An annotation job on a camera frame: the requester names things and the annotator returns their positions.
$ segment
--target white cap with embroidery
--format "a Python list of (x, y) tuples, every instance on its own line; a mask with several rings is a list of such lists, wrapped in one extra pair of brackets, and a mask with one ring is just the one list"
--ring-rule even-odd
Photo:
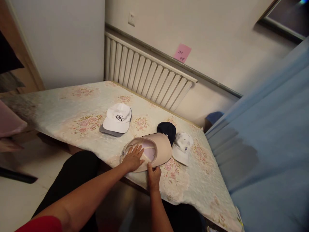
[(103, 128), (108, 131), (126, 133), (130, 126), (131, 108), (123, 103), (117, 103), (107, 110)]
[(173, 157), (178, 162), (188, 166), (193, 138), (186, 133), (177, 133), (173, 146)]

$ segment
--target gray cap brim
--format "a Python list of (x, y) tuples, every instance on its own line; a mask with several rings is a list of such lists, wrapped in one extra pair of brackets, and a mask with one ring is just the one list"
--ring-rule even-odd
[(105, 134), (110, 134), (110, 135), (113, 135), (115, 137), (121, 137), (123, 136), (125, 133), (119, 133), (119, 132), (115, 132), (115, 131), (111, 131), (111, 130), (106, 130), (104, 127), (103, 127), (103, 124), (100, 126), (99, 128), (99, 131), (102, 132), (102, 133), (105, 133)]

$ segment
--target blue curtain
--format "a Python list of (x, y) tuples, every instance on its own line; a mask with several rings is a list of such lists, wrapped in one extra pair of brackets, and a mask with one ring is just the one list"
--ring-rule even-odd
[(309, 38), (206, 133), (245, 231), (309, 231)]

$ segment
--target black pants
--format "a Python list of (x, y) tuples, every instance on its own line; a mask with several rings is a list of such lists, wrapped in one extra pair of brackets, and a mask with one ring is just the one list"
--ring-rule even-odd
[[(99, 164), (99, 158), (91, 151), (80, 151), (71, 156), (64, 163), (33, 217), (74, 189), (96, 177)], [(200, 214), (193, 206), (187, 204), (174, 206), (164, 200), (163, 205), (174, 232), (205, 231)], [(92, 215), (81, 231), (98, 231), (95, 214)]]

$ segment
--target floor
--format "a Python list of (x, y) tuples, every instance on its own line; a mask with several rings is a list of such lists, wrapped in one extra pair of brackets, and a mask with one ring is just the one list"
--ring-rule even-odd
[[(0, 166), (38, 177), (26, 184), (0, 177), (0, 231), (11, 232), (29, 221), (49, 187), (71, 156), (36, 138), (22, 144), (25, 149), (0, 153)], [(99, 227), (113, 226), (115, 231), (150, 231), (150, 198), (118, 182), (97, 210)]]

